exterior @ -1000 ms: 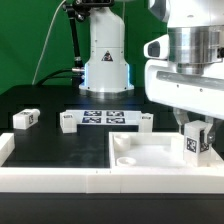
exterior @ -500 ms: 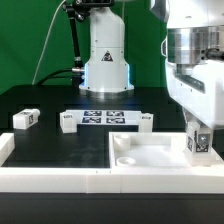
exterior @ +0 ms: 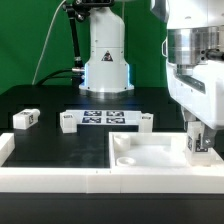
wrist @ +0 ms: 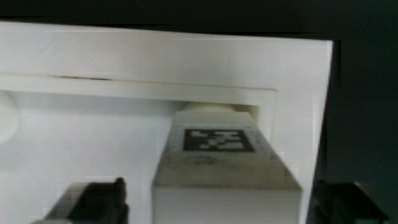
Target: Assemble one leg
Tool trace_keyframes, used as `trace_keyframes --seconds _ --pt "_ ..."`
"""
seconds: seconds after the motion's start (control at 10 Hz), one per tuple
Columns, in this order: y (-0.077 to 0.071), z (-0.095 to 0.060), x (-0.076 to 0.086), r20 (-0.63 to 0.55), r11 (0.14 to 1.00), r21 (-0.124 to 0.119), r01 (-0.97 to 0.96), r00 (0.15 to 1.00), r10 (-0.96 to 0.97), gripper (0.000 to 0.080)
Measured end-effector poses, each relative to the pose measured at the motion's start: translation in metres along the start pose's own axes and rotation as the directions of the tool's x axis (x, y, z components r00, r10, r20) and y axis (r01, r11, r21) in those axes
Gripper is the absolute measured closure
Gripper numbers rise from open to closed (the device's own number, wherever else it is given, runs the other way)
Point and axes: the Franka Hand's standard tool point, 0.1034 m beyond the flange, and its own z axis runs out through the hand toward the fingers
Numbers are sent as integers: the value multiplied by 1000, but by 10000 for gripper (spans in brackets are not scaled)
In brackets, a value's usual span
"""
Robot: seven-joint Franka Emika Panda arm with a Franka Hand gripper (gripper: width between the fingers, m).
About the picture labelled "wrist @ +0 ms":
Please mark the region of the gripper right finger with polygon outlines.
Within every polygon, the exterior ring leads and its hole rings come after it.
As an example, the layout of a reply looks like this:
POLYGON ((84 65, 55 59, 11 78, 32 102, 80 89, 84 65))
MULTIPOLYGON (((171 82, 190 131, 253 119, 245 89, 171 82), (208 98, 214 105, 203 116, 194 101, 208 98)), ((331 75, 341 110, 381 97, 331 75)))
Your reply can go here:
POLYGON ((308 224, 395 224, 395 201, 361 182, 327 182, 313 186, 308 224))

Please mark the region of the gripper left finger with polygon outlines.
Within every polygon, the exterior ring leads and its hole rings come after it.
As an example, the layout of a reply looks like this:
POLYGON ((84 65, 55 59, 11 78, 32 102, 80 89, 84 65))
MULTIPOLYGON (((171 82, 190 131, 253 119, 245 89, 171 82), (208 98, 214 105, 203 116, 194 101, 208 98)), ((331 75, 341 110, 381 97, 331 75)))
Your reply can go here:
POLYGON ((34 224, 128 224, 126 182, 73 183, 34 224))

